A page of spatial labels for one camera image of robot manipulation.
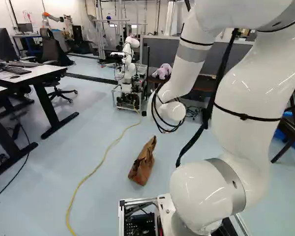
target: blue container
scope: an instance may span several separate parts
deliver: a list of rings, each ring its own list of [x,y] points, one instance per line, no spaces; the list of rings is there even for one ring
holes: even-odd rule
[[[284,117],[291,117],[293,116],[292,112],[285,112],[283,114]],[[286,135],[279,129],[276,129],[275,133],[274,133],[274,137],[279,139],[279,140],[284,140]]]

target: black office chair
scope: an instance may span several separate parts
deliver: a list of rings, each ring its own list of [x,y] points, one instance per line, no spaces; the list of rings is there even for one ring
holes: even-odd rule
[[[42,44],[43,44],[43,54],[41,59],[38,61],[43,64],[51,64],[51,65],[58,65],[58,66],[69,66],[72,65],[74,62],[71,61],[65,52],[62,50],[59,42],[55,40],[53,33],[50,29],[41,28],[40,29],[40,35],[42,37]],[[53,92],[49,93],[48,96],[50,97],[50,100],[53,100],[55,97],[62,97],[63,99],[66,99],[70,103],[73,102],[71,98],[68,98],[64,96],[65,93],[75,93],[78,94],[77,90],[69,90],[69,91],[63,91],[59,88],[57,88],[60,78],[53,77],[50,79],[50,81],[44,82],[44,87],[54,87]]]

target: plush toy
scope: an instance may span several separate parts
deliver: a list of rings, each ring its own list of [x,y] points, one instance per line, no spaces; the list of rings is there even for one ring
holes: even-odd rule
[[[172,72],[172,67],[165,63],[165,64],[162,64],[160,68],[158,68],[153,74],[152,76],[154,78],[156,78],[157,76],[159,76],[159,78],[161,80],[165,80],[165,77],[170,75]]]

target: desk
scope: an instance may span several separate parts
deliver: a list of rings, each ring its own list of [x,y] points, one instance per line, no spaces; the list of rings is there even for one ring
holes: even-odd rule
[[[41,36],[39,34],[15,34],[15,35],[12,35],[12,39],[13,39],[13,42],[16,46],[16,49],[18,50],[19,55],[21,55],[21,50],[19,49],[18,44],[15,40],[16,38],[25,38],[26,44],[29,48],[28,49],[29,56],[34,56],[34,53],[41,53],[41,50],[33,50],[31,48],[30,42],[29,42],[30,38],[41,38]]]
[[[59,120],[55,109],[47,95],[43,82],[54,80],[55,77],[60,78],[66,72],[66,67],[54,66],[54,65],[41,65],[32,68],[26,68],[26,70],[32,71],[31,73],[21,75],[19,78],[10,79],[7,74],[0,75],[0,86],[15,89],[19,86],[34,85],[40,104],[47,116],[47,119],[51,125],[45,133],[41,135],[42,139],[48,138],[55,133],[58,129],[70,122],[73,118],[79,115],[78,112],[74,112],[63,120]]]
[[[8,89],[0,87],[0,99],[7,96]],[[23,156],[31,152],[38,146],[37,143],[31,143],[23,149],[19,149],[13,139],[8,134],[5,127],[0,123],[0,145],[9,155],[9,158],[0,165],[0,175],[11,167],[14,163],[20,160]]]

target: keyboard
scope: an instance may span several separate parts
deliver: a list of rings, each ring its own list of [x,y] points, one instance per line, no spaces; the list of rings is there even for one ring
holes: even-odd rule
[[[19,67],[36,67],[36,66],[42,65],[40,63],[23,62],[23,61],[9,61],[7,64],[11,66],[19,66]]]
[[[24,75],[24,74],[31,73],[30,70],[24,70],[22,68],[12,67],[12,66],[6,66],[6,67],[2,68],[2,70],[7,71],[7,72],[11,72],[11,73],[14,73],[17,75]]]

